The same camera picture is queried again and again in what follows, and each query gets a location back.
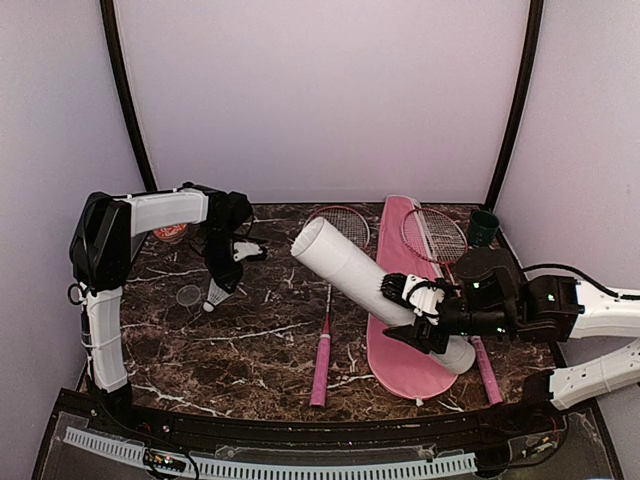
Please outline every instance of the racket strings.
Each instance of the racket strings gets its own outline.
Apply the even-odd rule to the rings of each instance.
[[[370,232],[366,220],[348,207],[327,207],[315,212],[309,220],[322,217],[359,248],[369,244]]]
[[[458,226],[434,210],[409,213],[402,226],[403,239],[417,255],[443,263],[455,263],[467,251],[467,242]]]

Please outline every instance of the white cable tray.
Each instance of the white cable tray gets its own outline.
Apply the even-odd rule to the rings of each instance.
[[[132,467],[147,469],[142,462],[145,447],[137,441],[119,440],[96,432],[67,427],[64,443]],[[181,478],[195,478],[193,465],[189,460],[179,454],[172,455],[187,463],[187,468]],[[241,463],[215,460],[198,455],[191,456],[200,469],[202,480],[422,480],[445,478],[477,471],[475,454],[473,453],[436,458],[431,461],[318,467]],[[170,469],[161,467],[156,467],[156,469],[169,474],[177,474]]]

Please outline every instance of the black pole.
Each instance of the black pole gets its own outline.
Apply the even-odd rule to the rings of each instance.
[[[116,89],[118,90],[118,97],[120,97],[120,107],[122,108],[124,122],[129,132],[133,154],[136,157],[136,163],[138,164],[138,170],[140,170],[144,187],[149,192],[156,191],[158,190],[158,185],[151,170],[147,151],[144,148],[140,125],[138,125],[138,117],[136,116],[136,110],[133,106],[133,97],[131,96],[127,71],[124,65],[124,58],[122,57],[122,45],[120,44],[118,22],[113,0],[100,0],[100,8],[102,10],[102,23],[107,39],[113,78],[116,81]]]
[[[531,0],[529,4],[527,32],[524,37],[520,70],[518,71],[518,80],[513,94],[509,120],[507,121],[507,128],[504,132],[502,147],[500,147],[500,154],[498,155],[496,168],[493,172],[489,192],[487,193],[487,198],[484,201],[484,207],[487,210],[493,210],[498,202],[500,190],[502,189],[504,178],[507,175],[507,168],[509,167],[511,154],[513,153],[513,146],[516,143],[518,129],[520,128],[520,121],[522,120],[522,112],[524,111],[524,104],[527,100],[529,83],[531,81],[533,61],[536,56],[536,47],[538,46],[538,35],[540,34],[543,7],[544,0]]]

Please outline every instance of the red cup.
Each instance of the red cup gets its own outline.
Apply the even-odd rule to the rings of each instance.
[[[171,227],[159,228],[153,231],[156,238],[162,242],[170,245],[180,243],[180,241],[187,234],[187,224],[181,223],[179,225],[173,225]]]

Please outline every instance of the black frame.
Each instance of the black frame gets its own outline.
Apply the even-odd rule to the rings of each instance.
[[[502,146],[498,154],[498,161],[491,178],[487,198],[484,201],[484,207],[487,210],[493,210],[498,203],[500,190],[504,184],[507,175],[509,162],[513,154],[513,147],[516,143],[524,105],[527,100],[529,91],[529,83],[531,82],[531,73],[533,72],[533,62],[536,56],[536,48],[538,46],[538,36],[540,34],[540,25],[542,24],[542,11],[544,8],[544,0],[531,0],[529,4],[529,20],[527,21],[527,32],[524,37],[524,47],[522,48],[522,58],[520,59],[520,70],[518,71],[518,80],[516,89],[513,94],[511,103],[511,111],[509,112],[509,120],[502,139]]]
[[[120,105],[122,108],[123,117],[129,133],[131,146],[133,148],[138,169],[144,182],[144,186],[147,191],[157,191],[158,186],[153,175],[149,157],[147,155],[144,141],[142,139],[142,133],[140,130],[138,118],[136,115],[135,107],[133,104],[133,98],[131,89],[129,87],[129,81],[127,78],[126,67],[124,64],[124,58],[122,55],[122,45],[120,42],[120,36],[118,33],[118,23],[115,13],[114,0],[100,0],[100,6],[102,11],[102,20],[104,25],[105,37],[109,50],[109,57],[111,60],[111,67],[113,70],[113,76],[120,99]],[[544,0],[530,0],[529,15],[527,22],[527,30],[525,34],[525,41],[522,51],[522,57],[520,60],[520,68],[518,72],[518,78],[515,85],[513,101],[509,113],[509,118],[505,128],[505,134],[500,148],[500,153],[497,158],[495,170],[492,176],[491,184],[487,192],[484,204],[478,205],[481,208],[487,210],[493,210],[497,204],[500,191],[504,184],[504,180],[507,174],[509,162],[512,157],[513,148],[517,138],[518,130],[520,127],[522,115],[524,112],[524,106],[526,102],[527,92],[531,81],[531,75],[533,71],[533,64],[535,59],[535,53],[537,48],[538,37],[540,33],[540,26],[542,22],[542,13],[544,7]],[[502,232],[498,232],[498,241],[502,247],[509,249]],[[558,348],[557,344],[550,345],[551,351],[554,356],[554,360],[557,366],[565,366],[565,360]],[[588,400],[574,407],[569,411],[574,411],[578,408],[591,408],[598,427],[601,430],[601,435],[609,454],[612,469],[616,478],[622,478],[622,472],[618,459],[606,429],[606,424],[602,413],[598,407],[597,402],[594,399]],[[492,409],[493,412],[503,408],[509,408],[509,406],[498,407],[498,409]],[[477,426],[478,418],[483,415],[485,411],[472,412],[470,414],[454,414],[436,417],[424,417],[411,419],[412,424],[419,423],[420,428],[402,429],[398,428],[398,425],[406,421],[386,421],[386,422],[366,422],[366,426],[360,424],[326,424],[323,427],[330,426],[332,431],[328,434],[321,435],[318,438],[317,433],[312,433],[311,430],[304,432],[305,428],[310,428],[312,424],[287,424],[287,423],[274,423],[274,422],[249,422],[242,420],[221,420],[221,419],[209,419],[197,415],[185,415],[175,414],[171,412],[164,412],[160,410],[135,407],[135,410],[139,410],[140,414],[143,414],[146,418],[154,418],[160,425],[171,425],[172,433],[165,435],[167,440],[171,440],[173,443],[183,446],[191,446],[192,448],[205,448],[214,445],[217,440],[224,439],[225,442],[233,443],[235,441],[251,440],[260,444],[265,442],[269,437],[277,431],[278,436],[289,436],[291,433],[291,440],[301,441],[302,435],[304,442],[314,442],[314,439],[321,441],[321,443],[329,442],[332,446],[341,442],[344,432],[348,432],[349,438],[353,440],[355,430],[360,430],[361,433],[356,435],[361,438],[362,441],[370,444],[374,442],[376,445],[384,445],[385,442],[391,442],[394,446],[398,446],[403,442],[408,442],[416,439],[420,441],[426,441],[427,439],[437,439],[438,444],[442,446],[449,445],[447,441],[443,440],[449,438],[449,435],[453,435],[458,440],[452,442],[451,447],[457,445],[463,447],[464,445],[480,448],[487,448],[488,446],[495,447],[496,442],[504,442],[504,437],[499,439],[487,437],[486,432],[479,432],[474,425]],[[75,413],[81,416],[85,416],[90,419],[90,425],[100,427],[106,431],[112,431],[118,433],[118,428],[113,423],[101,419],[100,416],[93,417],[92,412],[98,411],[99,406],[95,404],[87,395],[71,392],[68,390],[62,390],[56,402],[54,411],[50,417],[49,424],[45,433],[43,445],[48,445],[49,438],[53,433],[55,422],[57,421],[57,415],[60,411],[67,411],[69,413]],[[209,432],[216,432],[215,435],[205,434],[204,430]],[[263,434],[256,433],[257,430],[262,430]],[[41,451],[38,455],[36,468],[33,473],[33,478],[39,478],[38,475],[44,467],[44,452]]]
[[[147,150],[145,149],[142,139],[136,109],[133,105],[127,70],[124,64],[124,57],[122,56],[122,45],[120,44],[120,34],[118,33],[118,19],[116,18],[113,1],[114,0],[100,0],[104,35],[107,40],[109,58],[111,59],[111,70],[113,71],[113,78],[116,83],[116,89],[118,90],[118,97],[120,98],[122,116],[127,126],[127,132],[129,132],[131,148],[133,148],[133,154],[136,157],[136,163],[138,164],[138,170],[140,171],[144,188],[148,192],[155,192],[158,190],[158,185],[151,170],[151,163],[149,162],[149,156],[147,155]]]
[[[154,432],[162,432],[156,433],[162,441],[188,450],[215,452],[220,446],[278,450],[361,450],[436,444],[438,452],[464,449],[465,452],[474,452],[478,458],[487,460],[488,464],[501,464],[501,459],[504,458],[502,456],[509,452],[508,440],[519,435],[494,432],[481,425],[487,423],[487,417],[495,418],[502,415],[505,409],[513,411],[515,408],[521,407],[513,404],[501,410],[413,418],[409,423],[406,419],[401,419],[321,424],[220,419],[138,406],[134,406],[133,410],[136,417],[143,418]],[[592,411],[596,420],[614,478],[622,479],[622,470],[596,400],[589,399],[563,413],[587,409]],[[123,435],[123,431],[104,415],[101,405],[95,399],[62,389],[49,417],[32,480],[41,478],[48,445],[61,412],[86,418],[89,428]],[[169,427],[168,431],[163,430],[164,426]],[[535,432],[532,430],[531,433],[547,431],[549,428],[550,424],[541,422]],[[151,446],[162,448],[164,445]]]
[[[118,20],[116,17],[114,0],[100,0],[100,7],[102,10],[102,22],[104,25],[107,47],[109,49],[109,57],[111,59],[113,78],[118,90],[120,107],[122,108],[122,115],[127,125],[129,140],[131,141],[131,146],[136,157],[138,170],[140,171],[140,176],[142,177],[146,190],[157,191],[158,185],[156,184],[156,180],[151,169],[151,163],[149,162],[149,156],[147,155],[144,141],[142,139],[140,124],[138,122],[131,89],[129,87],[127,70],[124,64],[124,57],[122,55],[120,34],[118,33]],[[533,71],[533,63],[538,45],[543,7],[544,0],[530,0],[529,19],[527,21],[527,30],[522,49],[522,57],[520,59],[520,69],[518,71],[518,79],[516,81],[511,110],[509,112],[509,119],[505,128],[502,146],[493,172],[489,191],[487,192],[487,197],[483,204],[483,207],[487,210],[493,210],[496,206],[500,190],[502,189],[502,185],[507,174],[509,161],[511,160],[513,147],[518,135],[518,129],[520,128],[520,121],[522,119],[522,113],[527,99],[527,92],[529,90],[529,83],[531,81],[531,73]]]

